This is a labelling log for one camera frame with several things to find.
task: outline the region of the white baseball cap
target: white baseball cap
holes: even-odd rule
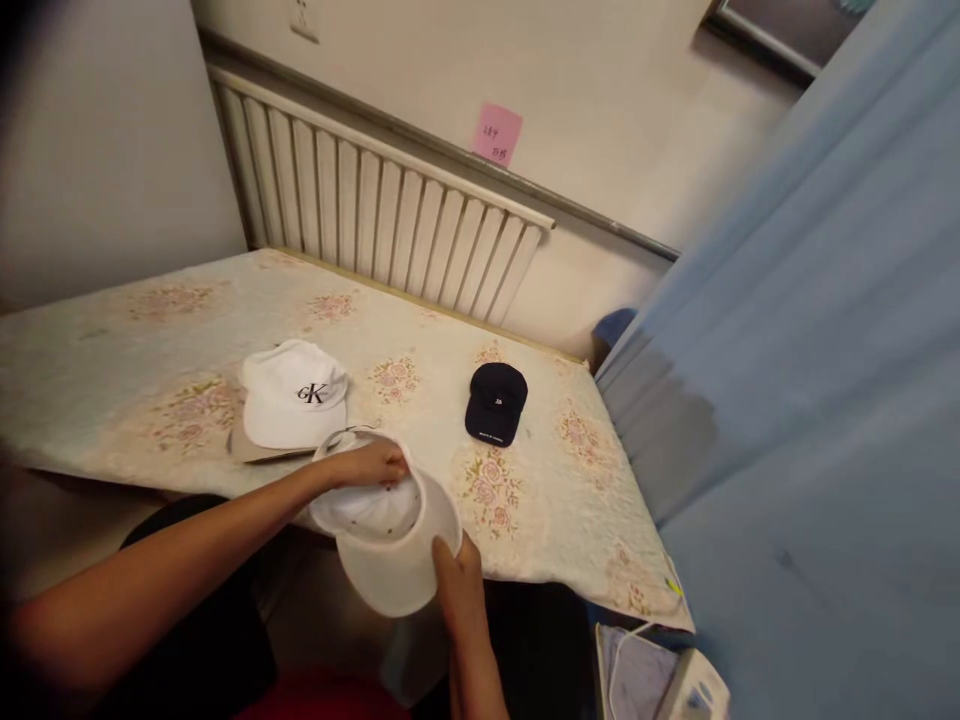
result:
[[[442,538],[456,556],[463,527],[447,491],[417,468],[407,446],[388,433],[359,428],[335,433],[314,459],[378,438],[400,447],[410,475],[393,487],[331,490],[310,503],[310,515],[336,538],[340,562],[360,597],[381,615],[395,618],[415,613],[436,595],[433,538]]]
[[[347,424],[347,372],[323,350],[287,340],[243,361],[243,429],[253,443],[289,450],[317,447]]]

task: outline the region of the paper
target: paper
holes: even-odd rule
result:
[[[597,625],[603,717],[653,720],[680,656],[621,628]],[[624,643],[617,658],[617,646]],[[616,678],[613,677],[616,663]]]
[[[473,137],[473,152],[498,165],[509,167],[522,124],[523,118],[516,113],[493,103],[484,103]]]

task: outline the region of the white wall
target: white wall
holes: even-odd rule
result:
[[[696,28],[709,0],[193,0],[197,22],[461,147],[485,100],[524,116],[511,170],[683,248],[799,93]],[[505,320],[585,355],[667,263],[560,217]]]
[[[245,249],[188,0],[49,3],[0,146],[0,283],[48,302]]]

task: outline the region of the ck logo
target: ck logo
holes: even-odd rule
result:
[[[322,403],[323,399],[320,397],[320,391],[327,386],[326,383],[323,385],[317,386],[316,383],[310,383],[310,387],[300,388],[300,392],[297,393],[297,397],[301,400],[306,400],[307,405],[313,402],[313,399],[316,398],[318,403]]]

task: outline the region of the navy baseball cap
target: navy baseball cap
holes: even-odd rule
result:
[[[527,381],[506,363],[487,363],[470,380],[470,402],[464,424],[477,440],[507,447],[517,435],[527,402]]]

